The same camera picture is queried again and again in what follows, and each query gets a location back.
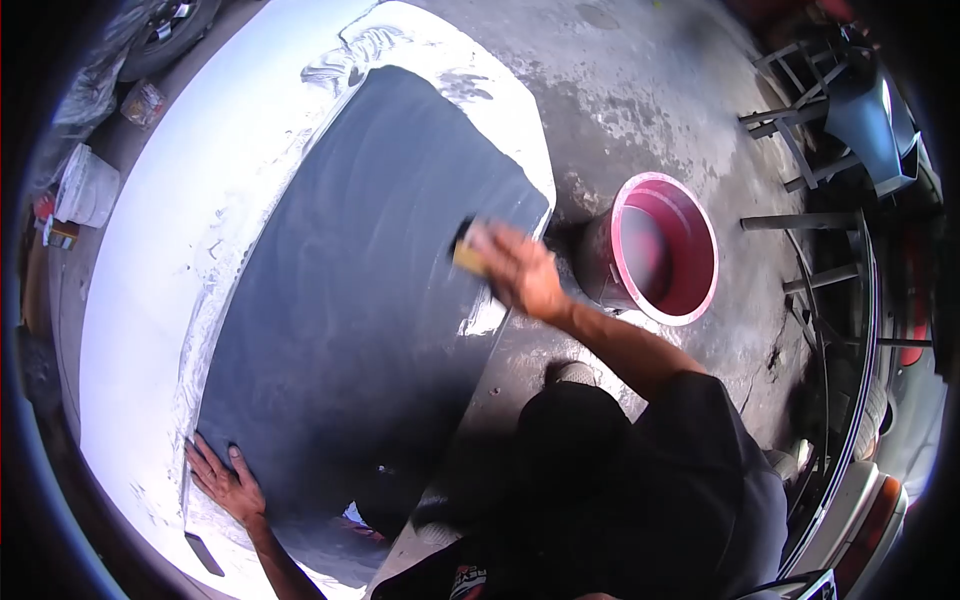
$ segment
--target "man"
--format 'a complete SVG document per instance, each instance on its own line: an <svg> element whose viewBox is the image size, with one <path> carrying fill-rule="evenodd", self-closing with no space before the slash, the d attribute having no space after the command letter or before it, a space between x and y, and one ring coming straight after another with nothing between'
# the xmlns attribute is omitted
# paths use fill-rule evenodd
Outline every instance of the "man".
<svg viewBox="0 0 960 600"><path fill-rule="evenodd" d="M505 516L372 598L727 598L775 579L786 499L723 384L653 333L571 300L541 242L494 225L470 244L505 303L575 337L650 405L630 424L589 367L564 368L520 414L524 476ZM322 598L276 541L239 449L234 476L196 442L194 482L247 528L276 595Z"/></svg>

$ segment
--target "shoe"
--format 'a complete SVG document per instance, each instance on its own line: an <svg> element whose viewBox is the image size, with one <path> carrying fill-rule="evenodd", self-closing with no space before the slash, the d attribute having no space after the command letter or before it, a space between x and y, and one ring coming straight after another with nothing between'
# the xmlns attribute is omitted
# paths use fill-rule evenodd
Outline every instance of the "shoe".
<svg viewBox="0 0 960 600"><path fill-rule="evenodd" d="M415 531L420 541L432 546L449 546L461 537L451 527L439 521L430 521Z"/></svg>
<svg viewBox="0 0 960 600"><path fill-rule="evenodd" d="M580 361L574 361L567 365L563 365L557 375L554 377L554 383L560 383L561 381L568 381L570 383L583 383L584 385L591 385L596 387L597 378L593 374L593 367L587 363L582 363Z"/></svg>

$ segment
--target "white bucket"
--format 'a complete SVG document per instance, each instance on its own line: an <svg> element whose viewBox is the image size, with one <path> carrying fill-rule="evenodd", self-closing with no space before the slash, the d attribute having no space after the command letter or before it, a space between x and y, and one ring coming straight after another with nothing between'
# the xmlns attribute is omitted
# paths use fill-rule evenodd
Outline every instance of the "white bucket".
<svg viewBox="0 0 960 600"><path fill-rule="evenodd" d="M107 222L120 191L120 173L80 144L66 162L54 217L92 228Z"/></svg>

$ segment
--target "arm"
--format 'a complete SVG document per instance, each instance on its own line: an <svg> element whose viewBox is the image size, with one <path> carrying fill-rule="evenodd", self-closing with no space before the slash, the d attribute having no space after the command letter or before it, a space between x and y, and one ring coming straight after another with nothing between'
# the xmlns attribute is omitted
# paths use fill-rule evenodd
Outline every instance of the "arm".
<svg viewBox="0 0 960 600"><path fill-rule="evenodd" d="M325 600L324 595L276 540L263 515L266 509L263 493L247 468L240 448L232 445L229 449L230 462L236 470L234 475L220 462L203 436L194 434L194 442L200 452L190 443L186 445L190 477L198 488L247 529L276 597L279 600Z"/></svg>
<svg viewBox="0 0 960 600"><path fill-rule="evenodd" d="M705 372L661 337L573 301L560 286L554 255L542 242L502 225L480 228L468 240L507 305L570 334L647 400L678 372Z"/></svg>

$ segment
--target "sanding block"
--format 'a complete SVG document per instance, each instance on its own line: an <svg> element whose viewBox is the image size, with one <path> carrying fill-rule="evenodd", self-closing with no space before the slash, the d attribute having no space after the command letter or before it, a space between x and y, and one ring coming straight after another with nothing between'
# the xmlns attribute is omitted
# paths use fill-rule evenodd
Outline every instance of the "sanding block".
<svg viewBox="0 0 960 600"><path fill-rule="evenodd" d="M483 228L482 221L470 217L460 225L453 243L453 264L480 277L487 276L487 263L479 252L470 247L470 238Z"/></svg>

